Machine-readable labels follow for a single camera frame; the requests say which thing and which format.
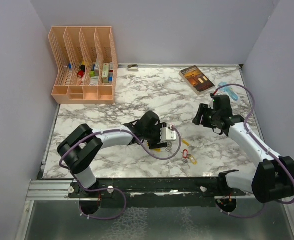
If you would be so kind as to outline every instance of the plastic organizer compartment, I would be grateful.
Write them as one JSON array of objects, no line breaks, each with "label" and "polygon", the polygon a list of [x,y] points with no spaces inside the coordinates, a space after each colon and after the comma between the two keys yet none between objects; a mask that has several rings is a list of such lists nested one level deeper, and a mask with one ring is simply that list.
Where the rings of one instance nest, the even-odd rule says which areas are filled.
[{"label": "plastic organizer compartment", "polygon": [[[118,62],[110,26],[53,26],[49,42],[58,68],[51,93],[57,103],[114,103]],[[97,62],[97,84],[91,85],[90,71]],[[113,65],[111,83],[102,81],[103,63]],[[85,66],[82,78],[77,76],[81,64]]]}]

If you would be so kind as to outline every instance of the white wall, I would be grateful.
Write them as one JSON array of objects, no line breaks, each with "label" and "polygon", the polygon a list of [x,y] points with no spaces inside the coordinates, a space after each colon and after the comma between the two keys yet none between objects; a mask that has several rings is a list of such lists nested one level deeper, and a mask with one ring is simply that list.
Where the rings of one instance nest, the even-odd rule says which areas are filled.
[{"label": "white wall", "polygon": [[119,63],[243,64],[278,0],[31,0],[51,26],[112,26]]},{"label": "white wall", "polygon": [[294,159],[294,0],[280,0],[243,73],[265,141]]},{"label": "white wall", "polygon": [[0,240],[14,239],[56,107],[47,39],[28,0],[0,1]]}]

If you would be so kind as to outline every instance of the keychain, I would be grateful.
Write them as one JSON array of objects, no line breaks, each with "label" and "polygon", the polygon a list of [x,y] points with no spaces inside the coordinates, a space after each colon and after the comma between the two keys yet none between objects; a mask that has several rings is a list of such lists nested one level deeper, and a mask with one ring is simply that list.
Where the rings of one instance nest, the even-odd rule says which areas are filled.
[{"label": "keychain", "polygon": [[191,163],[192,163],[192,164],[194,164],[194,165],[196,165],[196,164],[197,164],[197,160],[194,158],[194,156],[193,156],[193,155],[191,155],[191,154],[188,154],[187,156],[188,156],[188,158],[190,159],[190,161],[191,161]]}]

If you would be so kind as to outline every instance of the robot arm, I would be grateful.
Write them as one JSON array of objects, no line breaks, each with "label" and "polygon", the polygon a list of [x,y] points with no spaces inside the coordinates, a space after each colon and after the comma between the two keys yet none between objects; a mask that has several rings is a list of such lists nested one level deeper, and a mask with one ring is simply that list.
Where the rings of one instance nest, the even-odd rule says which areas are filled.
[{"label": "robot arm", "polygon": [[75,147],[64,158],[71,174],[86,189],[94,188],[97,182],[89,165],[98,151],[117,145],[137,144],[138,142],[130,133],[134,134],[140,141],[147,141],[149,149],[165,148],[167,141],[176,140],[176,132],[169,129],[166,123],[161,123],[157,114],[148,111],[139,120],[111,129],[91,129],[88,125],[82,124],[57,147],[58,154],[62,157],[78,141],[92,135],[92,133],[98,134],[89,137],[85,141],[84,147],[80,145]]},{"label": "robot arm", "polygon": [[227,95],[212,95],[210,105],[200,104],[194,120],[195,125],[203,125],[206,128],[219,129],[221,134],[225,134],[234,140],[253,161],[256,172],[254,175],[244,174],[237,170],[222,172],[222,189],[240,189],[254,194],[258,201],[267,203],[294,195],[293,185],[288,175],[279,166],[277,161],[270,155],[279,157],[294,179],[294,161],[290,157],[282,157],[279,153],[271,150],[250,127],[244,127],[244,118],[240,115],[233,115],[230,106],[230,99]]}]

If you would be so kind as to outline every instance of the purple cable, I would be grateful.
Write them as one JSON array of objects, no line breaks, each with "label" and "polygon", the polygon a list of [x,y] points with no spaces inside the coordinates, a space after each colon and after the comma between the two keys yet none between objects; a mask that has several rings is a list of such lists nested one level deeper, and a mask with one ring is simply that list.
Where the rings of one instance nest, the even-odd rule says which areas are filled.
[{"label": "purple cable", "polygon": [[[102,131],[102,132],[94,132],[86,137],[84,137],[83,139],[79,140],[76,144],[74,144],[68,151],[66,151],[65,154],[63,154],[63,156],[61,157],[61,159],[59,160],[59,167],[63,168],[63,169],[69,169],[67,166],[63,166],[62,165],[62,161],[64,160],[64,158],[73,150],[75,149],[77,146],[79,146],[81,143],[85,142],[87,139],[91,138],[91,137],[94,137],[96,135],[100,135],[100,134],[108,134],[108,133],[117,133],[117,132],[124,132],[124,133],[127,133],[127,134],[130,134],[136,141],[138,144],[140,144],[140,146],[143,148],[143,150],[148,153],[150,156],[152,156],[153,158],[155,159],[158,159],[158,160],[168,160],[168,159],[171,159],[173,158],[174,156],[177,155],[177,153],[179,152],[180,150],[180,147],[181,147],[181,144],[182,144],[182,139],[181,139],[181,135],[180,133],[178,132],[178,130],[172,126],[172,129],[175,130],[175,132],[177,133],[178,135],[178,138],[179,138],[179,146],[176,150],[176,152],[169,156],[169,157],[157,157],[155,155],[153,155],[144,145],[142,145],[142,142],[138,139],[137,136],[135,136],[132,132],[130,131],[127,131],[127,130],[120,130],[120,129],[112,129],[112,130],[106,130],[106,131]],[[99,191],[105,191],[105,190],[116,190],[117,192],[119,192],[122,197],[123,197],[123,200],[124,200],[124,204],[123,204],[123,208],[121,209],[121,211],[114,215],[114,216],[110,216],[110,217],[98,217],[98,216],[92,216],[92,215],[85,215],[82,213],[82,210],[81,210],[81,207],[79,206],[79,210],[81,212],[82,215],[84,215],[85,217],[88,217],[88,218],[91,218],[91,219],[96,219],[96,220],[112,220],[112,219],[116,219],[117,217],[119,217],[126,209],[126,206],[127,206],[127,201],[126,201],[126,196],[124,195],[124,193],[117,189],[117,188],[99,188],[99,189],[87,189],[87,188],[84,188],[81,183],[78,181],[78,179],[76,178],[76,176],[74,176],[71,172],[70,174],[72,175],[72,177],[76,180],[76,182],[78,183],[78,185],[80,186],[80,188],[82,188],[84,191],[86,192],[99,192]]]},{"label": "purple cable", "polygon": [[[294,179],[293,177],[291,176],[290,172],[287,170],[287,168],[284,166],[284,164],[282,164],[282,162],[279,160],[279,158],[277,156],[275,156],[274,154],[272,154],[271,152],[268,152],[268,149],[265,148],[264,145],[261,144],[261,142],[252,134],[252,132],[249,130],[248,126],[247,126],[247,121],[248,119],[251,117],[252,113],[253,113],[253,110],[254,110],[254,107],[255,107],[255,99],[253,97],[253,94],[251,93],[251,91],[249,89],[247,89],[246,87],[242,86],[242,85],[239,85],[239,84],[235,84],[235,83],[230,83],[230,84],[226,84],[224,86],[220,86],[218,87],[214,94],[217,93],[217,91],[221,88],[224,88],[224,87],[227,87],[227,86],[237,86],[237,87],[240,87],[242,89],[245,89],[247,93],[249,93],[251,99],[252,99],[252,108],[249,112],[249,114],[247,115],[247,117],[245,118],[243,124],[244,124],[244,127],[247,131],[247,133],[251,136],[251,138],[267,153],[269,154],[273,159],[275,159],[277,161],[277,163],[279,164],[279,166],[284,170],[284,172],[287,174],[288,178],[290,179],[292,185],[293,185],[293,189],[294,189]],[[294,203],[294,197],[292,200],[290,201],[280,201],[280,200],[277,200],[276,202],[278,203],[281,203],[281,204],[285,204],[285,205],[289,205],[289,204],[293,204]]]},{"label": "purple cable", "polygon": [[221,213],[223,213],[223,214],[225,214],[225,215],[228,215],[228,216],[230,216],[230,217],[236,218],[236,219],[253,219],[253,218],[255,218],[255,217],[257,217],[257,216],[259,216],[260,214],[263,213],[263,211],[264,211],[265,208],[266,208],[266,204],[263,204],[263,205],[262,205],[262,209],[261,209],[260,211],[254,213],[254,214],[252,214],[252,215],[249,215],[249,216],[242,216],[242,215],[237,215],[237,214],[227,213],[227,212],[221,210],[221,209],[218,207],[217,204],[216,204],[216,208],[218,208],[218,209],[220,210]]}]

